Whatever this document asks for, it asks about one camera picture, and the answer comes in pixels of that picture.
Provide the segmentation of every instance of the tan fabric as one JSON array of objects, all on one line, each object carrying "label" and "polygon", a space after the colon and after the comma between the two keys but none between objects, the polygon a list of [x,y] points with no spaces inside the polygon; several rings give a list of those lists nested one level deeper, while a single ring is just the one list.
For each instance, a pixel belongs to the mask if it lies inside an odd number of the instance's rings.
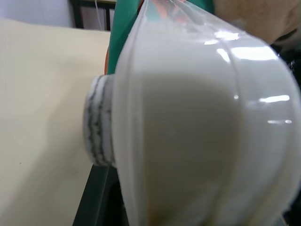
[{"label": "tan fabric", "polygon": [[215,14],[241,20],[244,29],[271,44],[301,24],[301,0],[214,0]]},{"label": "tan fabric", "polygon": [[110,33],[0,20],[0,226],[71,226],[91,169],[85,96]]}]

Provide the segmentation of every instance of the green fabric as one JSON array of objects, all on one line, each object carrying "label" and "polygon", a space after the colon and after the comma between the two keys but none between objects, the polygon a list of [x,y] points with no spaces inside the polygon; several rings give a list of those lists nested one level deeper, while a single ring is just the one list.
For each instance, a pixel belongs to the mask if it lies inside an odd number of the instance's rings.
[{"label": "green fabric", "polygon": [[[115,73],[119,55],[137,18],[139,2],[140,0],[117,0],[109,44],[108,74]],[[214,13],[213,0],[189,0],[189,2]]]}]

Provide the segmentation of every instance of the white wall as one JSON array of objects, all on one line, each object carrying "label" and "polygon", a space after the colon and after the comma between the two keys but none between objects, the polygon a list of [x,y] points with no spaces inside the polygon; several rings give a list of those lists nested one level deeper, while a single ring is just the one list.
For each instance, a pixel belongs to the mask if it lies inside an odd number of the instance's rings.
[{"label": "white wall", "polygon": [[73,27],[68,0],[0,0],[0,17],[63,27]]}]

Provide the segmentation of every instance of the beige paper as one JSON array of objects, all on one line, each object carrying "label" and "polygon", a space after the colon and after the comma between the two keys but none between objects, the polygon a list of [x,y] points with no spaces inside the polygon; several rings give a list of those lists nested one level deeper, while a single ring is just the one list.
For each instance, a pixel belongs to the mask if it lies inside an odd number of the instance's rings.
[{"label": "beige paper", "polygon": [[91,163],[82,112],[110,33],[0,20],[0,225],[71,226]]}]

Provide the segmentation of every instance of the brown object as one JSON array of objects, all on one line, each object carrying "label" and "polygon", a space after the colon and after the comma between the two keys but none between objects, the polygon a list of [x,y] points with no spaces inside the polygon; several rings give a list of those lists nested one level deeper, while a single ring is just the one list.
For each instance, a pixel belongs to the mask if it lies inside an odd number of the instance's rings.
[{"label": "brown object", "polygon": [[108,64],[109,64],[109,47],[105,54],[105,62],[104,62],[104,74],[108,74]]},{"label": "brown object", "polygon": [[269,44],[301,25],[301,0],[214,0],[215,14]]}]

